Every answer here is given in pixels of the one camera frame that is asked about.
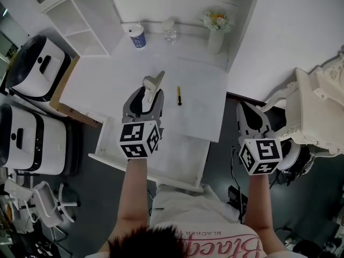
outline white t-shirt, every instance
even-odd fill
[[[262,243],[249,227],[238,224],[239,212],[222,203],[207,186],[202,196],[176,191],[162,191],[153,201],[150,227],[174,225],[185,241],[189,257],[264,258]],[[96,253],[87,258],[107,258]],[[300,258],[283,251],[269,258]]]

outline blue cup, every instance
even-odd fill
[[[140,49],[145,47],[146,45],[146,38],[144,33],[144,27],[137,24],[132,26],[129,29],[129,36],[131,40],[133,41],[136,48]]]

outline white vase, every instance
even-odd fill
[[[221,50],[224,42],[225,33],[223,30],[210,31],[208,39],[208,51],[212,54],[217,54]]]

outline black hair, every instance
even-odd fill
[[[186,258],[187,250],[174,226],[165,228],[141,227],[124,237],[109,241],[109,258],[164,257]]]

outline yellow marker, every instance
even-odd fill
[[[182,97],[181,97],[181,88],[179,86],[177,87],[177,94],[178,94],[177,102],[178,102],[178,105],[180,106],[182,105]]]

